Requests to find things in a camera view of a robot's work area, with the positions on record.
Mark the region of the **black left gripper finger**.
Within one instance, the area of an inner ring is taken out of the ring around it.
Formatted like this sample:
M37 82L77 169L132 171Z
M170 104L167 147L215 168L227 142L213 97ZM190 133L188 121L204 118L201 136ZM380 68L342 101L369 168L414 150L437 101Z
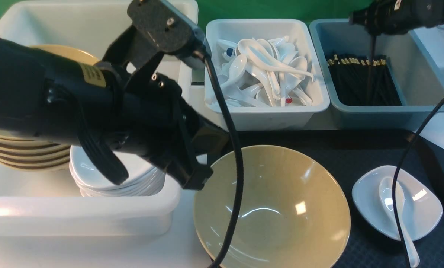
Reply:
M200 163L193 151L185 149L166 151L159 157L159 167L184 190L202 190L213 174L210 166Z
M90 161L108 181L121 185L128 179L126 167L105 142L88 132L80 132L77 137Z

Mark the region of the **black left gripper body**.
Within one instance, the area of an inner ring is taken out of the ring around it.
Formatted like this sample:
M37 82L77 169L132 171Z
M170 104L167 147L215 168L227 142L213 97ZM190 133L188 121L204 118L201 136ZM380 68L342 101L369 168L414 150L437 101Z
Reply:
M117 151L158 168L203 168L197 156L218 152L227 131L200 115L173 79L145 71L128 74L109 63L79 63L77 144L93 162L96 152L119 165Z

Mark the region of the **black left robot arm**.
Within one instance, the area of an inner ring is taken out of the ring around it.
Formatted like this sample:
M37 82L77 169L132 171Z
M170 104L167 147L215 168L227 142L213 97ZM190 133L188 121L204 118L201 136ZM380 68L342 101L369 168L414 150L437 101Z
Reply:
M220 151L229 134L196 112L180 85L156 72L163 55L133 73L0 37L0 130L19 138L80 146L113 185L129 179L116 152L136 155L201 190L212 168L197 156Z

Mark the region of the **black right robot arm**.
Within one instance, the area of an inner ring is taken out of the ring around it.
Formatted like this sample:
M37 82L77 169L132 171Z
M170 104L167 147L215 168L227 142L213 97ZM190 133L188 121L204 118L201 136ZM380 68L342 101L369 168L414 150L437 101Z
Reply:
M374 0L353 11L348 22L372 36L404 35L412 29L444 25L444 0Z

